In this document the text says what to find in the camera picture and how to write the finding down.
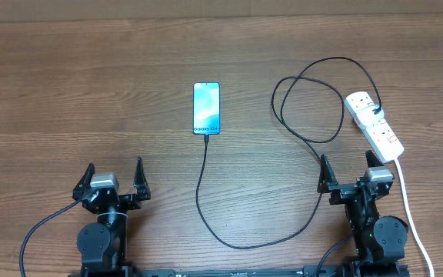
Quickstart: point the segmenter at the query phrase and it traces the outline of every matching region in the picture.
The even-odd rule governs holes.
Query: power strip
[[[381,162],[394,161],[405,150],[391,126],[384,119],[384,110],[376,115],[375,105],[367,92],[355,92],[345,99],[345,105],[360,127]]]

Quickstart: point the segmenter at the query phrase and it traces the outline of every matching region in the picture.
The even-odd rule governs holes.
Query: charging cable
[[[403,176],[403,171],[401,170],[401,166],[399,165],[398,159],[395,159],[394,163],[396,164],[396,168],[398,169],[399,182],[401,183],[401,193],[403,195],[403,202],[405,203],[405,211],[406,211],[406,216],[408,217],[409,226],[411,227],[411,231],[413,232],[413,237],[415,238],[415,241],[418,244],[421,253],[425,257],[425,261],[427,261],[428,270],[430,271],[430,277],[435,277],[434,266],[431,263],[430,257],[428,257],[427,250],[425,250],[425,247],[423,247],[423,244],[421,243],[421,240],[418,237],[415,224],[413,223],[413,218],[411,217],[411,212],[409,210],[409,204],[408,204],[408,196],[406,195],[406,184],[405,184],[405,177]]]
[[[25,247],[27,246],[27,242],[30,239],[30,236],[32,236],[32,234],[35,232],[35,230],[38,229],[38,227],[44,225],[44,223],[46,223],[47,221],[53,219],[54,217],[61,215],[63,212],[68,211],[69,209],[73,208],[74,206],[76,206],[76,204],[78,204],[80,201],[82,200],[82,198],[74,201],[72,204],[64,207],[63,209],[53,213],[52,215],[46,217],[45,219],[41,220],[39,223],[37,223],[34,227],[32,227],[32,229],[30,229],[30,231],[28,232],[28,234],[26,235],[25,239],[23,240],[22,243],[22,247],[20,248],[20,258],[19,258],[19,265],[20,265],[20,274],[22,275],[22,277],[26,277],[25,274],[25,267],[23,265],[23,255],[25,253]]]
[[[199,180],[198,180],[198,186],[196,187],[196,208],[198,208],[198,213],[199,216],[201,217],[201,220],[203,221],[203,223],[205,224],[206,228],[208,229],[208,231],[215,237],[216,240],[218,240],[221,244],[230,247],[231,249],[237,249],[237,250],[247,250],[247,249],[256,249],[256,248],[261,248],[261,247],[265,247],[265,246],[270,246],[270,245],[275,245],[281,242],[286,242],[289,239],[293,239],[295,236],[300,235],[300,233],[302,233],[307,226],[311,223],[312,219],[314,218],[315,212],[317,212],[317,207],[319,207],[319,202],[321,202],[321,198],[322,198],[322,193],[320,194],[318,200],[317,200],[317,204],[314,207],[314,211],[312,212],[311,216],[308,218],[307,223],[305,223],[305,225],[300,228],[297,232],[293,233],[292,235],[289,235],[283,239],[279,239],[277,241],[274,242],[267,242],[267,243],[263,243],[260,245],[251,245],[251,246],[235,246],[235,245],[231,245],[225,241],[223,241],[223,239],[220,239],[220,237],[218,237],[215,232],[213,231],[213,229],[210,227],[210,225],[206,222],[205,217],[203,216],[203,213],[201,212],[201,208],[199,207],[199,186],[201,185],[201,180],[203,178],[203,171],[205,170],[205,165],[206,165],[206,152],[208,151],[208,142],[209,142],[209,135],[205,135],[205,155],[203,158],[203,166],[201,167],[201,173],[199,174]]]

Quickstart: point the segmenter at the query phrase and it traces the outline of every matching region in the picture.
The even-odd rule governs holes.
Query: phone screen
[[[220,84],[195,83],[193,92],[193,132],[196,135],[220,133]]]

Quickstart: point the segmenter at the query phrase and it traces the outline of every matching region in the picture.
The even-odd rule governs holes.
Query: wooden table
[[[203,226],[194,200],[203,139],[192,134],[192,84],[221,83],[222,131],[210,140],[200,192],[205,217],[232,244],[268,242],[307,221],[319,170],[276,122],[272,89],[333,55],[362,62],[378,84],[406,149],[401,163],[419,235],[443,276],[443,14],[0,24],[0,276],[19,276],[25,234],[72,202],[89,162],[115,172],[121,192],[130,192],[138,155],[152,189],[152,200],[130,213],[128,257],[140,268],[316,264],[349,233],[344,207],[330,206],[327,195],[308,229],[280,245],[233,250]],[[316,65],[307,76],[345,96],[372,92],[349,62]],[[285,111],[311,139],[331,136],[340,113],[336,95],[309,82],[297,84]],[[371,148],[348,112],[339,136],[315,147],[340,182],[363,175]],[[378,208],[406,220],[398,182]],[[73,208],[43,225],[25,253],[28,276],[77,272],[76,236],[93,221]],[[427,275],[409,235],[401,263]],[[328,263],[353,251],[350,243]]]

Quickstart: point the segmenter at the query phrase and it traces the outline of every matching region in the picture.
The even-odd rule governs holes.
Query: white cable
[[[420,238],[418,237],[415,224],[413,224],[413,218],[411,217],[411,212],[409,211],[408,197],[406,195],[406,184],[405,184],[405,177],[403,176],[403,171],[401,170],[401,166],[399,165],[398,159],[395,159],[394,163],[396,164],[396,168],[398,169],[399,182],[401,183],[401,192],[403,194],[403,201],[405,202],[405,210],[406,210],[406,216],[408,217],[409,226],[411,227],[411,231],[413,232],[413,237],[415,237],[415,241],[418,244],[421,253],[425,257],[425,261],[427,261],[428,270],[430,271],[430,277],[435,277],[434,266],[431,263],[430,257],[428,257],[427,250],[425,250],[425,247],[423,247],[423,244],[421,243]]]
[[[128,215],[125,214],[124,212],[103,212],[100,215],[123,215],[126,218],[128,217]]]

